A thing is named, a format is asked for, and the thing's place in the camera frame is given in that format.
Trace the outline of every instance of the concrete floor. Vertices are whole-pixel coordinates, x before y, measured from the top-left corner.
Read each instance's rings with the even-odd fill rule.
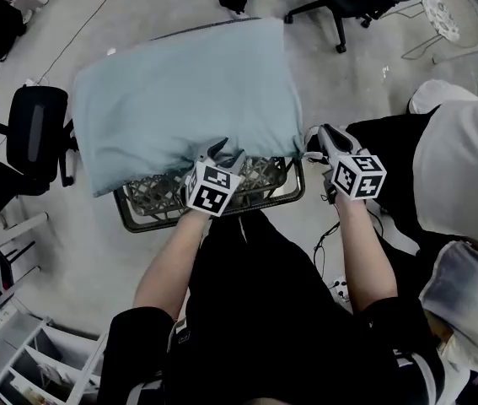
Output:
[[[35,15],[0,65],[0,121],[7,122],[14,91],[27,78],[39,79],[53,59],[103,0],[50,0]],[[252,16],[277,17],[312,0],[249,0]],[[478,2],[473,0],[478,10]],[[72,92],[77,71],[106,55],[152,38],[229,19],[218,0],[109,0],[46,75],[51,85]],[[414,62],[400,55],[433,35],[422,15],[413,20],[388,17],[365,30],[345,20],[347,54],[338,55],[336,27],[326,8],[297,15],[285,29],[286,51],[303,105],[303,127],[321,122],[347,124],[401,113],[414,90],[441,78],[478,94],[478,55],[437,66],[432,54],[454,51],[442,41]],[[0,160],[6,161],[4,145]],[[48,224],[32,237],[43,273],[17,293],[38,316],[86,332],[107,328],[113,315],[132,302],[137,282],[171,229],[134,235],[122,226],[111,195],[90,196],[79,156],[69,156],[76,184],[62,188],[57,179],[41,197],[20,197],[7,208],[15,223],[46,211]],[[337,222],[335,210],[320,199],[321,175],[306,164],[307,192],[299,202],[266,210],[275,226],[310,255],[320,235]],[[325,242],[324,280],[343,272],[339,234]]]

